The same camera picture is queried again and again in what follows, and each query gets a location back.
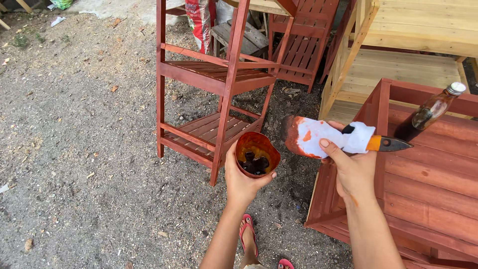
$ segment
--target dry leaf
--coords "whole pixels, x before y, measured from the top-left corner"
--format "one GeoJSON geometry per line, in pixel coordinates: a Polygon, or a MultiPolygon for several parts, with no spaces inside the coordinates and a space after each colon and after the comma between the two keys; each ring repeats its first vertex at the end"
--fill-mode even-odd
{"type": "Polygon", "coordinates": [[[118,23],[121,22],[121,19],[120,18],[116,18],[115,21],[113,22],[113,24],[111,24],[111,26],[116,27],[118,25],[118,23]]]}
{"type": "Polygon", "coordinates": [[[284,90],[285,93],[296,93],[296,92],[300,92],[301,90],[300,89],[292,89],[292,88],[286,88],[284,90]]]}
{"type": "Polygon", "coordinates": [[[130,261],[127,261],[124,269],[134,269],[133,263],[130,261]]]}
{"type": "Polygon", "coordinates": [[[29,251],[33,247],[33,239],[29,238],[25,242],[25,251],[29,251]]]}

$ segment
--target metal lid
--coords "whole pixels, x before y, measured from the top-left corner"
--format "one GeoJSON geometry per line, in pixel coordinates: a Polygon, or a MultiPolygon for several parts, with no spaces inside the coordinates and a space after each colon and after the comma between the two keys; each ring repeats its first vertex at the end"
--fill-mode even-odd
{"type": "Polygon", "coordinates": [[[467,87],[461,82],[453,82],[446,90],[453,95],[460,95],[466,91],[467,87]]]}

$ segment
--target glass bottle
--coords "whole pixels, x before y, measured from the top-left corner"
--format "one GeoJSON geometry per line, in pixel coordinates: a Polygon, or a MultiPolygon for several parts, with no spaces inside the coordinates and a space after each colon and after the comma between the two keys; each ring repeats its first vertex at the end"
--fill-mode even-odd
{"type": "Polygon", "coordinates": [[[430,125],[438,121],[448,110],[451,102],[466,90],[461,82],[453,82],[442,93],[430,97],[395,130],[394,136],[409,142],[430,125]]]}

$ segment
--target wooden box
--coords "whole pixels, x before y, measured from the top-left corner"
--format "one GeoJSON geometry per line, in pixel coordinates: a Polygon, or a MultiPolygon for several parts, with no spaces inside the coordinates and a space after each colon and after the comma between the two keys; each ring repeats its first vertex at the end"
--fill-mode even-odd
{"type": "MultiPolygon", "coordinates": [[[[442,89],[383,78],[354,121],[392,135],[414,109],[442,89]]],[[[478,117],[478,96],[463,94],[449,111],[478,117]]],[[[375,194],[409,269],[478,268],[478,122],[445,115],[411,141],[379,153],[375,194]]],[[[349,243],[337,169],[322,165],[305,227],[349,243]]]]}

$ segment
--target red flip-flop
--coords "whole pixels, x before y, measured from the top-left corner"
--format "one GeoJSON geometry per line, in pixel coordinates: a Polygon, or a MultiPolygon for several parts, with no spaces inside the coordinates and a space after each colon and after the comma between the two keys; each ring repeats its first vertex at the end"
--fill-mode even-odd
{"type": "Polygon", "coordinates": [[[246,248],[244,247],[244,241],[242,240],[242,233],[244,232],[246,227],[249,227],[252,230],[252,234],[254,235],[254,244],[256,245],[256,258],[257,258],[257,256],[259,255],[259,249],[257,248],[257,243],[256,243],[256,232],[254,231],[254,222],[252,221],[252,217],[249,214],[244,214],[242,216],[242,220],[246,222],[246,224],[244,224],[242,229],[239,231],[239,237],[240,237],[240,242],[242,243],[242,249],[244,249],[244,251],[246,250],[246,248]],[[247,223],[247,218],[250,219],[250,222],[252,223],[252,225],[247,223]]]}
{"type": "Polygon", "coordinates": [[[277,265],[277,268],[278,268],[278,269],[285,269],[286,266],[288,266],[289,269],[294,269],[294,266],[292,265],[291,262],[289,262],[288,259],[281,259],[281,260],[279,261],[279,264],[277,265]]]}

